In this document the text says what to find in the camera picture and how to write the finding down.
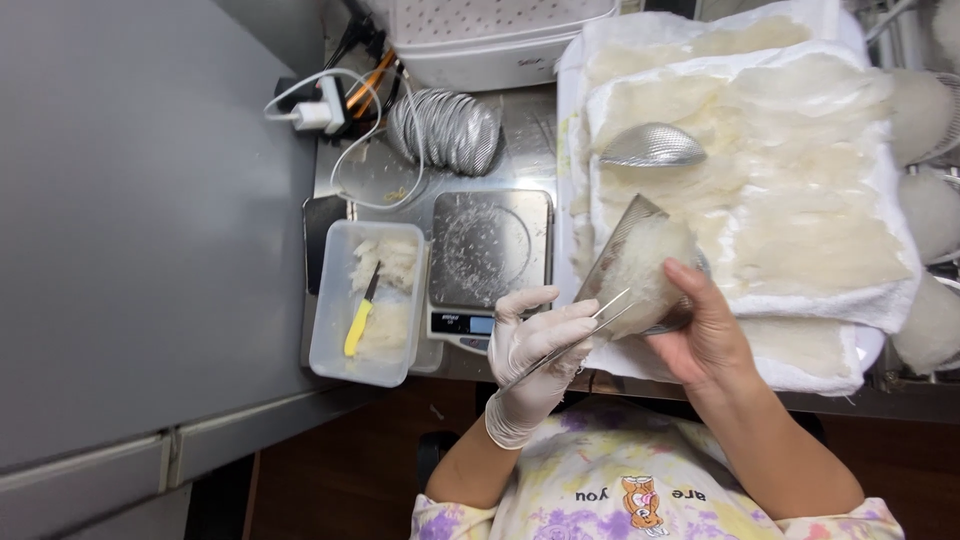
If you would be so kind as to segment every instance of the yellow knife handle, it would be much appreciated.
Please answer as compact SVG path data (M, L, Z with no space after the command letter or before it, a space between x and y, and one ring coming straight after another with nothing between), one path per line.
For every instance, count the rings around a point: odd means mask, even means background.
M344 342L344 355L353 356L357 354L357 343L360 342L360 336L367 327L367 315L373 309L373 303L366 298L360 301L360 307L357 308L357 314L353 316L353 322L350 323L350 331L347 332L347 341Z

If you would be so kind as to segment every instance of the digital kitchen scale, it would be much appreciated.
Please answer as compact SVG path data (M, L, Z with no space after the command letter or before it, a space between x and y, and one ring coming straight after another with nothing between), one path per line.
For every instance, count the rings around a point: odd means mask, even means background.
M433 205L427 337L484 355L493 306L550 282L553 207L545 191L442 193Z

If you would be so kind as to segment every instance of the white latex glove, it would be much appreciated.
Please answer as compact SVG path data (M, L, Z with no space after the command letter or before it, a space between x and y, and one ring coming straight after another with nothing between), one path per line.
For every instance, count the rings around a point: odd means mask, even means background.
M599 308L596 300L537 313L521 322L520 313L553 302L559 294L557 287L546 285L519 290L496 302L487 359L499 386L519 377L527 366L554 349L568 347L596 328L596 320L589 318ZM522 448L564 397L591 348L588 339L530 374L500 399L491 397L487 401L487 433L493 442L506 450Z

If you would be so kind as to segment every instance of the wooden floor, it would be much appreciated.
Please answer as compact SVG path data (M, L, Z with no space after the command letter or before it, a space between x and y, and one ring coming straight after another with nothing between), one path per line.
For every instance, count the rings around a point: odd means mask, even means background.
M830 448L869 496L888 503L907 538L956 536L960 427L821 418ZM472 383L414 379L384 400L264 450L250 538L408 537L418 438L462 433L473 420Z

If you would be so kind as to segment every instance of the stainless steel counter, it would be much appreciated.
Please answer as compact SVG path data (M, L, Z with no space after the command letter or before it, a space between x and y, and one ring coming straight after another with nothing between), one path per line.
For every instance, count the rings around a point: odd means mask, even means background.
M419 226L431 238L433 201L445 191L520 188L542 189L556 203L556 88L535 86L504 92L486 92L478 97L502 109L503 136L501 155L493 171L484 178L458 177L449 172L425 170L416 199L400 211L381 212L353 209L356 219L395 221ZM317 179L314 196L336 192L329 184L330 168L340 149L321 144L317 150ZM376 139L362 161L346 161L341 182L354 196L377 202L374 198L405 186L413 186L417 168L395 155L385 139ZM303 349L307 350L313 328L316 297L307 296L304 306ZM475 353L421 339L418 363L440 356L440 368L429 375L458 380L492 381L487 359ZM825 398L814 394L780 393L788 408L831 414L900 418L960 424L960 384L930 384L927 380L902 380L897 371L888 370L887 355L867 374L868 385L850 398ZM570 389L682 400L684 392L677 384L615 377L601 370L585 370Z

